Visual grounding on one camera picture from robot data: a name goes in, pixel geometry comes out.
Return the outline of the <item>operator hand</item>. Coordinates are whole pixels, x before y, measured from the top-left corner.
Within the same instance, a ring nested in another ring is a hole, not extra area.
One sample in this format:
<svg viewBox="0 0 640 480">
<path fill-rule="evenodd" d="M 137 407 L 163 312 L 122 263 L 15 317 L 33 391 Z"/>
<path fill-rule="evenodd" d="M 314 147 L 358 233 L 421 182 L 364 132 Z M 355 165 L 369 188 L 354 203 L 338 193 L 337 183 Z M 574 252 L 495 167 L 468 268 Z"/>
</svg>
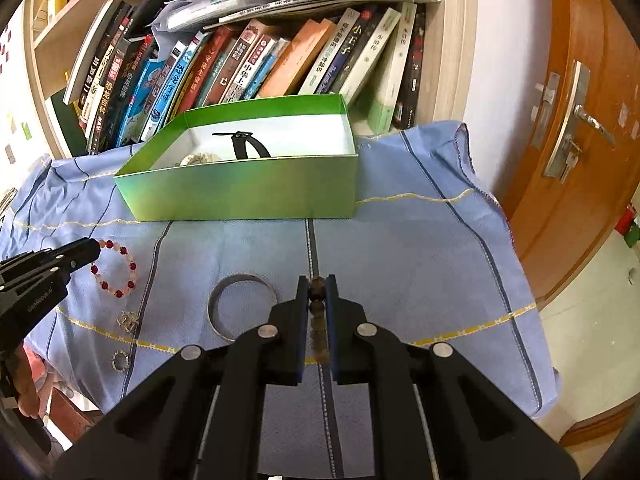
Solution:
<svg viewBox="0 0 640 480">
<path fill-rule="evenodd" d="M 38 418 L 40 399 L 23 346 L 18 346 L 9 358 L 8 370 L 17 392 L 18 409 L 24 416 Z"/>
</svg>

